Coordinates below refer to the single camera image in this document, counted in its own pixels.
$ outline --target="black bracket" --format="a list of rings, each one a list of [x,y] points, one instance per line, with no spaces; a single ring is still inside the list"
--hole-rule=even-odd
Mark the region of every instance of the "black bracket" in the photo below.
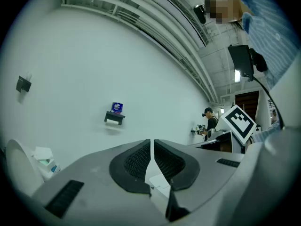
[[[202,5],[196,5],[193,8],[194,13],[197,15],[199,21],[201,22],[201,24],[205,24],[206,23],[206,12],[204,10],[204,4]]]
[[[104,122],[107,122],[107,119],[112,120],[112,121],[118,121],[118,125],[122,124],[122,119],[125,118],[125,115],[117,114],[117,113],[112,113],[107,111]]]
[[[19,76],[19,80],[17,82],[16,90],[19,91],[20,93],[21,93],[22,89],[25,90],[26,92],[28,92],[31,85],[32,84],[28,80],[26,80],[26,79],[22,78],[21,76]]]

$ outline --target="toilet paper roll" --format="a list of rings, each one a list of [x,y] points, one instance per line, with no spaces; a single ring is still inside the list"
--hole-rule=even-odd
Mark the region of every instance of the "toilet paper roll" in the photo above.
[[[112,121],[112,120],[107,119],[107,124],[118,125],[118,121]]]

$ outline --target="blue shirt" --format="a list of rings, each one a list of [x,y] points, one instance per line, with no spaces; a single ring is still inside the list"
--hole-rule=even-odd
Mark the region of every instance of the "blue shirt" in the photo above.
[[[301,43],[284,12],[274,0],[241,0],[253,12],[243,13],[242,24],[254,50],[261,54],[268,70],[271,89],[295,59]]]

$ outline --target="vent slot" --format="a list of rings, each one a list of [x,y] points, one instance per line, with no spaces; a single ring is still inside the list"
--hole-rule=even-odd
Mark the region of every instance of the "vent slot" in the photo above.
[[[230,167],[234,167],[234,168],[237,168],[240,165],[240,162],[231,161],[231,160],[227,160],[227,159],[224,159],[224,158],[220,158],[216,162],[220,163],[220,164],[223,164],[223,165],[230,166]]]
[[[45,207],[46,210],[61,218],[67,211],[84,183],[70,180],[63,189]]]
[[[185,14],[185,16],[190,20],[190,22],[194,25],[194,27],[202,37],[203,42],[207,45],[209,43],[209,40],[205,35],[205,32],[203,31],[201,26],[194,18],[194,16],[190,13],[190,11],[179,0],[170,0],[170,1],[172,1],[174,5],[177,6]]]

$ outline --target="blue toilet paper package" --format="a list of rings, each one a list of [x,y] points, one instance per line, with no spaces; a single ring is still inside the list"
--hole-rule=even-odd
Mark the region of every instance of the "blue toilet paper package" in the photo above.
[[[122,103],[113,102],[111,112],[121,114],[122,107],[123,107]]]

